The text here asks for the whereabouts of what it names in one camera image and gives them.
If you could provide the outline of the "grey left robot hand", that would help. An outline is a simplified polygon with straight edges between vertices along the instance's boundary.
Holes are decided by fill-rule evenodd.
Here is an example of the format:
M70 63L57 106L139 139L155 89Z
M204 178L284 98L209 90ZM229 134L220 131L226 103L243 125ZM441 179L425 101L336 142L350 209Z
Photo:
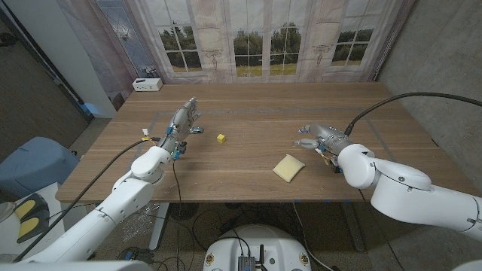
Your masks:
M201 126L195 126L194 122L200 117L197 113L197 98L193 96L172 117L165 135L160 139L157 146L167 151L172 157L176 153L185 153L185 139L191 134L203 133Z

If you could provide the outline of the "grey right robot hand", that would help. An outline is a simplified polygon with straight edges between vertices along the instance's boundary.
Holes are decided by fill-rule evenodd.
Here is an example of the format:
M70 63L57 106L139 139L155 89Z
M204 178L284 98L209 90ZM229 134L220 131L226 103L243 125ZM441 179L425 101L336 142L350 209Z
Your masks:
M313 139L296 140L294 141L295 147L310 150L325 149L334 155L339 155L344 148L353 144L353 141L347 135L332 126L311 123L303 126L300 130L302 133L308 133L313 136Z

